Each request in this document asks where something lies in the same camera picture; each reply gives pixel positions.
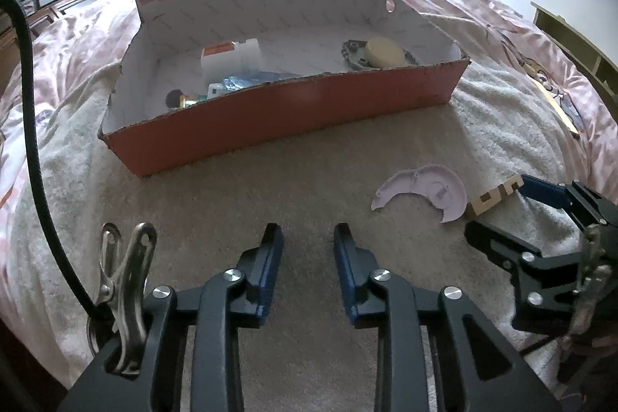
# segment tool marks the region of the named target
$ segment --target bed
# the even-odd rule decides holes
[[[440,212],[416,197],[370,210],[375,190],[395,171],[442,163],[470,196],[519,172],[553,182],[579,179],[618,202],[616,122],[560,48],[497,0],[405,0],[473,60],[449,104],[269,142],[143,180],[97,138],[119,61],[140,24],[135,2],[54,2],[65,1],[68,7],[56,9],[39,0],[30,14],[39,149],[54,222],[91,295],[104,222],[124,233],[153,222],[160,237],[149,284],[174,288],[201,285],[254,246],[266,222],[282,225],[287,250],[273,314],[265,329],[241,334],[248,411],[373,408],[375,334],[353,331],[342,312],[331,257],[338,222],[349,222],[358,244],[384,267],[424,288],[458,285],[515,346],[533,340],[510,327],[508,276],[465,243],[463,219],[440,224]],[[53,22],[42,27],[38,20]],[[504,35],[570,93],[585,126],[579,139],[518,65]],[[69,387],[90,360],[86,319],[36,219],[19,86],[17,68],[0,99],[0,315]],[[154,146],[147,155],[155,152]],[[486,220],[546,254],[578,246],[565,215],[520,196]],[[554,383],[555,344],[528,362]]]

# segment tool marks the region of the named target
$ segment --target screw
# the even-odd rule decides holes
[[[390,280],[390,271],[388,269],[376,269],[372,272],[372,278],[376,281]]]
[[[156,299],[165,299],[165,297],[167,297],[171,293],[171,288],[169,288],[167,285],[161,285],[153,290],[153,297]]]
[[[234,283],[240,280],[244,276],[244,273],[240,269],[228,269],[223,273],[223,279]]]
[[[540,306],[543,304],[543,296],[539,292],[530,292],[528,294],[528,304]]]
[[[462,291],[461,288],[457,288],[457,287],[446,287],[444,289],[444,296],[456,301],[457,299],[460,299],[462,297]]]

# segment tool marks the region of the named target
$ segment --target yellow round soap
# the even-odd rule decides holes
[[[404,51],[385,37],[372,37],[368,40],[365,55],[369,64],[378,69],[400,67],[406,61]]]

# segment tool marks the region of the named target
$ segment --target wooden cabinet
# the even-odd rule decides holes
[[[618,120],[618,67],[575,30],[567,21],[538,4],[535,25],[539,27],[572,61],[577,70],[588,78],[612,117]]]

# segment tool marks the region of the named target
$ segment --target open box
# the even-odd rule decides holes
[[[138,176],[260,142],[446,103],[470,60],[401,0],[136,0],[141,28],[121,62],[99,136]],[[354,71],[342,44],[383,36],[418,66]],[[263,69],[302,77],[170,111],[206,94],[202,49],[257,38]]]

